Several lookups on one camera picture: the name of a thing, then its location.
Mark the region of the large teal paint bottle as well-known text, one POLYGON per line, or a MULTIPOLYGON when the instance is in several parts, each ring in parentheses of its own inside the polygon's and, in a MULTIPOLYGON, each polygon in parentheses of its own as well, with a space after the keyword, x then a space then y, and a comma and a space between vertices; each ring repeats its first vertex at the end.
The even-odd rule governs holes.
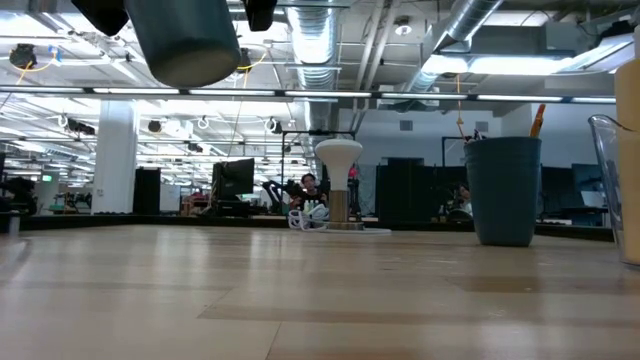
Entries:
POLYGON ((241 52, 226 0, 124 0, 151 74, 175 88, 235 72, 241 52))

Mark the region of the black monitor on desk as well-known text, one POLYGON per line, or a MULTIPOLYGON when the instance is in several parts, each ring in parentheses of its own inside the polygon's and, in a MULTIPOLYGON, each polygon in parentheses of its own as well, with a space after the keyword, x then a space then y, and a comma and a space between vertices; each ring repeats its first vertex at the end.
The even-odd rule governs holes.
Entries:
POLYGON ((213 167, 212 193, 216 200, 250 194, 254 186, 255 159, 219 162, 213 167))

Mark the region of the dark partition panels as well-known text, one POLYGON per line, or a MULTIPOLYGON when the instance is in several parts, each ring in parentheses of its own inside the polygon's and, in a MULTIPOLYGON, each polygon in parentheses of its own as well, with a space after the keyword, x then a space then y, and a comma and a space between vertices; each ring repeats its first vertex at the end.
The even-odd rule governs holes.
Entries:
POLYGON ((419 158, 390 158, 376 167, 375 210, 381 222, 436 222, 461 209, 465 167, 425 165, 419 158))

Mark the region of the large yellow paint bottle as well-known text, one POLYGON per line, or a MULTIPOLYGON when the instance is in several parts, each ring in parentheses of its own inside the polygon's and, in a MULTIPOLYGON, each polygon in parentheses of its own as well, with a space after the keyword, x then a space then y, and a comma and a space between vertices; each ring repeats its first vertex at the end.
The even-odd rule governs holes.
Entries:
POLYGON ((619 176, 626 263, 640 266, 640 22, 633 33, 634 57, 615 73, 619 176))

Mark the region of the silver ventilation duct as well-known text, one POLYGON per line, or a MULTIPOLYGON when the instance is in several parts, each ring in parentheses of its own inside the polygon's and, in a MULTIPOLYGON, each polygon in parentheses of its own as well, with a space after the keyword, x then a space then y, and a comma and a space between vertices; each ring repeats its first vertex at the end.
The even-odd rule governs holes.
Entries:
POLYGON ((331 7, 288 7, 297 76, 306 90, 334 90, 338 11, 331 7))

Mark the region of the clear plastic bin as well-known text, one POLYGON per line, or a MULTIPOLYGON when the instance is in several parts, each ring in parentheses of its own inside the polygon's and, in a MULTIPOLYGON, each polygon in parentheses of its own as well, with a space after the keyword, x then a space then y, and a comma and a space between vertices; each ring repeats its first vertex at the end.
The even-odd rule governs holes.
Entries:
POLYGON ((591 128, 606 201, 609 209, 614 241, 619 249, 620 258, 626 263, 624 255, 624 232, 622 195, 619 176, 619 145, 617 133, 622 129, 619 122, 606 115, 593 115, 588 119, 591 128))

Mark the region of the person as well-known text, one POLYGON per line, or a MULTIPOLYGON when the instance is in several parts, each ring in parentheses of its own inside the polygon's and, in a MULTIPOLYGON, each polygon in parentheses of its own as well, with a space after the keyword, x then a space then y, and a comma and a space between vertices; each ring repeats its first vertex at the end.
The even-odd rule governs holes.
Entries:
POLYGON ((455 191, 449 220, 452 222, 471 222, 473 220, 471 193, 464 184, 459 184, 455 191))
POLYGON ((316 186, 316 177, 307 173, 301 178, 301 190, 290 197, 292 209, 303 209, 306 201, 318 201, 322 205, 327 205, 328 197, 316 186))

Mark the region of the blue-grey plastic cup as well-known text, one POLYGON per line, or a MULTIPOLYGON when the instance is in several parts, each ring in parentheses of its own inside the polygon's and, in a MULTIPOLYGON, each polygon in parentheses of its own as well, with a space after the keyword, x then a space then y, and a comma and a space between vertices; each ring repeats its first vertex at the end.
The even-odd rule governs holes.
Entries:
POLYGON ((464 153, 479 242, 527 247, 536 226, 542 141, 499 137, 470 142, 464 153))

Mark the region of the black cabinet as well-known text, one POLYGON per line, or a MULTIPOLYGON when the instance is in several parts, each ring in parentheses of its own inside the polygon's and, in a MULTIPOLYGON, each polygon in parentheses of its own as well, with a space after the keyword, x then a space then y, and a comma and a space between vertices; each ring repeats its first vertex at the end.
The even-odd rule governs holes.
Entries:
POLYGON ((135 172, 133 213, 158 215, 160 213, 161 170, 138 168, 135 172))

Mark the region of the blue-lit background monitor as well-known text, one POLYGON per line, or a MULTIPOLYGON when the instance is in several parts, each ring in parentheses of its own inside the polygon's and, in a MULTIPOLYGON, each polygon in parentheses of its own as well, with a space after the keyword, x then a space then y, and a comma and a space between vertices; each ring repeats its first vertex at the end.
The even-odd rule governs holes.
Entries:
POLYGON ((573 164, 574 186, 585 207, 605 208, 606 195, 598 165, 573 164))

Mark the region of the white bulb table lamp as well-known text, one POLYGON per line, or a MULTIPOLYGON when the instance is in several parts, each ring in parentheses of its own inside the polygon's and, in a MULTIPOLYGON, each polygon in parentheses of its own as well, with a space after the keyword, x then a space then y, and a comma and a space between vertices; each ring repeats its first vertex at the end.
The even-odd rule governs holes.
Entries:
POLYGON ((320 142, 315 153, 326 166, 330 190, 328 198, 329 221, 332 231, 361 231, 361 221, 349 220, 349 171, 363 151, 363 146, 349 139, 328 139, 320 142))

